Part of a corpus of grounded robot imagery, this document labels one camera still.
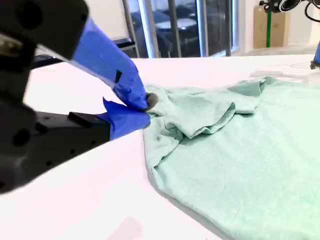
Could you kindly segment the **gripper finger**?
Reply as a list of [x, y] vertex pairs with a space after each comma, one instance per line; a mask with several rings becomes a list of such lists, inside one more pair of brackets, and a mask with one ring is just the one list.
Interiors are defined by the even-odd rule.
[[318, 43], [318, 46], [316, 48], [314, 58], [310, 62], [310, 69], [311, 70], [315, 70], [317, 68], [320, 68], [320, 42]]
[[34, 173], [41, 175], [70, 159], [150, 123], [149, 115], [123, 104], [103, 100], [100, 114], [67, 115], [38, 112], [34, 136]]
[[147, 111], [158, 97], [145, 91], [133, 61], [94, 23], [83, 0], [3, 0], [0, 70], [28, 74], [37, 47], [99, 78], [128, 107]]

